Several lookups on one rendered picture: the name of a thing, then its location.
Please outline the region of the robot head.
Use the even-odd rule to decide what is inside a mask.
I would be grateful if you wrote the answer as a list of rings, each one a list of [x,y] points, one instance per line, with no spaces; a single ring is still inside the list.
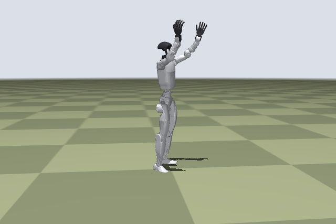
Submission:
[[[165,51],[166,55],[167,55],[167,49],[170,51],[171,47],[172,47],[172,44],[170,44],[169,42],[161,42],[158,45],[158,49],[162,49],[163,51]],[[166,58],[166,55],[163,55],[162,59]]]

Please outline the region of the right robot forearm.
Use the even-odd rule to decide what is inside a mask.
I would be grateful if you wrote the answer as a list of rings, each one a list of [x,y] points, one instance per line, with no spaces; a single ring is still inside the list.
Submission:
[[[182,38],[181,38],[181,40],[182,40]],[[180,46],[181,46],[181,42],[179,42],[179,37],[175,37],[175,42],[174,42],[172,48],[170,49],[170,51],[168,52],[168,54],[166,55],[166,59],[170,56],[170,54],[175,55]]]

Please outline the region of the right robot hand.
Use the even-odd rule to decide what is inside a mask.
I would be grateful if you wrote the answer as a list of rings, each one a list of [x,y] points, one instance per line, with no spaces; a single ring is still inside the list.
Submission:
[[[178,21],[178,22],[177,22],[177,21]],[[179,37],[179,42],[181,42],[181,38],[182,38],[182,36],[181,36],[182,26],[183,26],[183,24],[184,24],[185,22],[182,22],[182,21],[180,21],[180,20],[177,20],[177,21],[176,21],[175,24],[173,25],[173,28],[174,28],[174,32],[176,33],[175,37]],[[181,24],[181,22],[182,22],[182,24]]]

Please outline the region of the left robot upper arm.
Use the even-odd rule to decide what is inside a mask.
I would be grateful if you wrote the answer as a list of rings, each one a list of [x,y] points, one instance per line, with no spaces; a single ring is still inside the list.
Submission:
[[[176,66],[178,63],[184,61],[185,59],[189,58],[190,56],[191,56],[191,51],[185,50],[184,55],[180,55],[180,56],[175,57],[173,62]]]

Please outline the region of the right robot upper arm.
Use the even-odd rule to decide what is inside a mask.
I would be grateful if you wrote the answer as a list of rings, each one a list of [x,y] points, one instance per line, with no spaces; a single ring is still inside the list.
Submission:
[[[170,54],[170,56],[166,59],[162,59],[161,61],[157,62],[157,68],[158,70],[165,69],[165,66],[168,65],[169,62],[174,61],[175,56],[173,54]]]

